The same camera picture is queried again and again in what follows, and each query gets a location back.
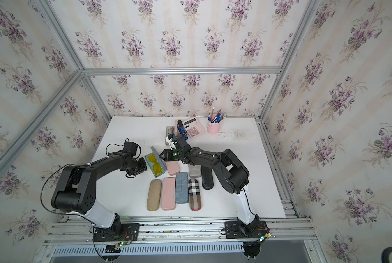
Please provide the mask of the pink case white glasses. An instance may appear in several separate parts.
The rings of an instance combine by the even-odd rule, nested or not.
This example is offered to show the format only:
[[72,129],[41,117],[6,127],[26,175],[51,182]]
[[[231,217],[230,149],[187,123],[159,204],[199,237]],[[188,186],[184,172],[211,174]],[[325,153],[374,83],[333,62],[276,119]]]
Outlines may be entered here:
[[180,165],[178,161],[167,161],[165,162],[165,165],[170,176],[174,176],[180,172]]

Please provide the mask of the pink grey case back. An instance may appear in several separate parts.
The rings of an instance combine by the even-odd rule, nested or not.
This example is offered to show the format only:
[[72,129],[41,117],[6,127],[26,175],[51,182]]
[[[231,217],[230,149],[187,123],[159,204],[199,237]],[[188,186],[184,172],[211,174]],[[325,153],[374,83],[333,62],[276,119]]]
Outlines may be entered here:
[[178,122],[177,122],[177,119],[176,119],[173,126],[167,126],[166,127],[165,145],[167,145],[169,143],[169,140],[172,137],[175,137],[178,134],[177,126],[178,126]]

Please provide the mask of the grey case yellow lining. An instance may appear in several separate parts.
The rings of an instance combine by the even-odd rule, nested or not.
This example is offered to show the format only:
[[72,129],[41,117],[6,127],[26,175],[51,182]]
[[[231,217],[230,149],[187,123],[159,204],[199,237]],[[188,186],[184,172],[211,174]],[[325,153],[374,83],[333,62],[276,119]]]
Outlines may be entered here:
[[150,171],[154,177],[157,178],[163,175],[167,171],[167,168],[154,146],[151,146],[150,149],[151,153],[145,156],[145,160],[150,168]]

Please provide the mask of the grey glasses case red glasses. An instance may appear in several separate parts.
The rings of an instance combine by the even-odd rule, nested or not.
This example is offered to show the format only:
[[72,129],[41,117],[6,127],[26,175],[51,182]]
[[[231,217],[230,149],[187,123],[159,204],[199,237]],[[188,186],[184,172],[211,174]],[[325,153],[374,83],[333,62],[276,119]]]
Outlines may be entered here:
[[190,178],[201,177],[201,166],[200,165],[188,165],[188,174]]

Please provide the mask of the beige glasses case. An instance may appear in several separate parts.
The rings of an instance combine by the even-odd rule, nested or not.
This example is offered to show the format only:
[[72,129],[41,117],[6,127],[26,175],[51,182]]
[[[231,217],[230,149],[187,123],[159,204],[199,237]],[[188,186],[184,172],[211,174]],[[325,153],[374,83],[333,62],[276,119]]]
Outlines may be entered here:
[[147,210],[158,210],[161,202],[162,182],[159,179],[152,180],[147,196]]

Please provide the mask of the teal glasses case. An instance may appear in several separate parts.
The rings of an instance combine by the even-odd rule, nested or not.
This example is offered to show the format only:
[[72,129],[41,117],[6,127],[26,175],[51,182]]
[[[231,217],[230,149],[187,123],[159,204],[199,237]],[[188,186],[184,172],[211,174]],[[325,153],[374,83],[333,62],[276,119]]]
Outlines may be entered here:
[[189,202],[188,194],[188,173],[180,172],[176,174],[175,184],[175,202],[176,204],[185,204]]

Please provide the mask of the black tan glasses case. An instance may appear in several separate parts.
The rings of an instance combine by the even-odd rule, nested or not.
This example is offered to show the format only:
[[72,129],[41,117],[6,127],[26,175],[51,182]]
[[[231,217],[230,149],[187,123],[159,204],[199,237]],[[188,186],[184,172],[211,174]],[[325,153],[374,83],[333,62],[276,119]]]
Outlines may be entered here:
[[214,186],[212,169],[205,166],[201,166],[201,177],[202,177],[203,189],[211,190]]

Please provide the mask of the plaid glasses case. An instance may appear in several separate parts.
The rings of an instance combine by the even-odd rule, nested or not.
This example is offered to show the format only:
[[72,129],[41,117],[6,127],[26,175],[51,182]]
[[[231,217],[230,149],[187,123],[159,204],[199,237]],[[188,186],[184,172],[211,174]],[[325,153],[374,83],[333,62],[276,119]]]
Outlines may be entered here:
[[188,182],[189,205],[192,211],[201,210],[200,186],[197,179],[191,178]]

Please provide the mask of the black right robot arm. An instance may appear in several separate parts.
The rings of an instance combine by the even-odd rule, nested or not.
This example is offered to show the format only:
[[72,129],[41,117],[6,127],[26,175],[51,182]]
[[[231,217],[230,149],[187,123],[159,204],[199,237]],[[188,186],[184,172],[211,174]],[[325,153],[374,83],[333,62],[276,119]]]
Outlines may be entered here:
[[169,147],[159,154],[163,161],[180,161],[183,164],[209,168],[224,190],[236,195],[237,222],[243,236],[249,237],[261,227],[261,218],[254,212],[248,193],[250,173],[232,150],[210,152],[191,147],[182,135],[169,135],[165,141]]

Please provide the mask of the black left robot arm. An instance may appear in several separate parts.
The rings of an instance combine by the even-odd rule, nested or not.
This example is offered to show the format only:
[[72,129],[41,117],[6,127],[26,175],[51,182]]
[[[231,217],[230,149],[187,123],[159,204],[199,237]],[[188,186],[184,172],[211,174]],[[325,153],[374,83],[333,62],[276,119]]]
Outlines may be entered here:
[[116,214],[97,200],[97,181],[114,171],[137,176],[147,170],[143,157],[136,159],[130,153],[115,152],[95,162],[73,165],[62,169],[51,199],[51,206],[81,216],[100,229],[116,224]]

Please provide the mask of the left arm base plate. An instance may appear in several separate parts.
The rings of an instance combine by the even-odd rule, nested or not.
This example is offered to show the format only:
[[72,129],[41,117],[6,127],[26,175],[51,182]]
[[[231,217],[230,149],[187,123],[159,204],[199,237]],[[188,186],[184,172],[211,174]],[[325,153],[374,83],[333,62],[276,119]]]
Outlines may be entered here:
[[137,241],[140,224],[120,224],[109,229],[96,227],[93,233],[94,242],[131,242]]

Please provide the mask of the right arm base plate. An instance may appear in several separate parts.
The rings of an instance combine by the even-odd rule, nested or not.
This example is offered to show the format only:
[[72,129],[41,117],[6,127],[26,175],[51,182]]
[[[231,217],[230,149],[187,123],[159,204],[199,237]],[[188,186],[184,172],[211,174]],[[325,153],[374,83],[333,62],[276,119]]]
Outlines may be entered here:
[[245,225],[240,221],[226,221],[224,223],[225,236],[227,239],[258,239],[267,238],[270,229],[265,221],[253,221]]

